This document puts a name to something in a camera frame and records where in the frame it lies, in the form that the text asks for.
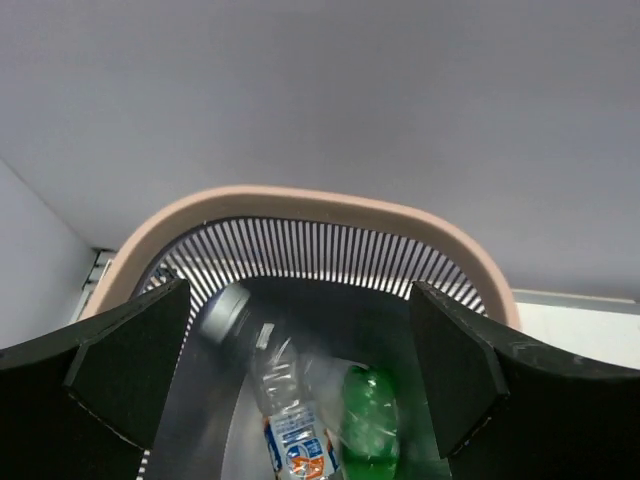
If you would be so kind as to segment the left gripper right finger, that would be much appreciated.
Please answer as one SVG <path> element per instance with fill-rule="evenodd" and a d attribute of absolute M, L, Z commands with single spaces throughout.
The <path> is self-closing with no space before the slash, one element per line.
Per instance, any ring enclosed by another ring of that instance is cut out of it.
<path fill-rule="evenodd" d="M 410 322 L 439 454 L 456 479 L 635 479 L 639 373 L 413 285 Z"/>

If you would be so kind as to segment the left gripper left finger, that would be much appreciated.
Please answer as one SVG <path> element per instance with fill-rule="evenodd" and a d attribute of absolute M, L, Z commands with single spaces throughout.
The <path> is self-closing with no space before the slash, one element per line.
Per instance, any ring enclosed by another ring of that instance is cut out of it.
<path fill-rule="evenodd" d="M 4 479 L 134 479 L 183 346 L 190 286 L 174 280 L 1 352 Z"/>

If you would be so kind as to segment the green bottle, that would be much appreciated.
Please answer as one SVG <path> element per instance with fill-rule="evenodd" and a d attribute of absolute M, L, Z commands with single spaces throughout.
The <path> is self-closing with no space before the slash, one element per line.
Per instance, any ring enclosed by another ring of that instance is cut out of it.
<path fill-rule="evenodd" d="M 342 467 L 349 479 L 393 479 L 400 456 L 393 383 L 383 370 L 352 366 L 345 375 L 340 425 Z"/>

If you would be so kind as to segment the clear bottle blue orange label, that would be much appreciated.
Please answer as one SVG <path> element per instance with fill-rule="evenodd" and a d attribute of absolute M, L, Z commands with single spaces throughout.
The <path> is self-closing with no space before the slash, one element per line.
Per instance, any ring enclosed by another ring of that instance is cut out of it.
<path fill-rule="evenodd" d="M 211 300 L 200 334 L 249 378 L 277 479 L 341 479 L 339 455 L 279 310 L 231 284 Z"/>

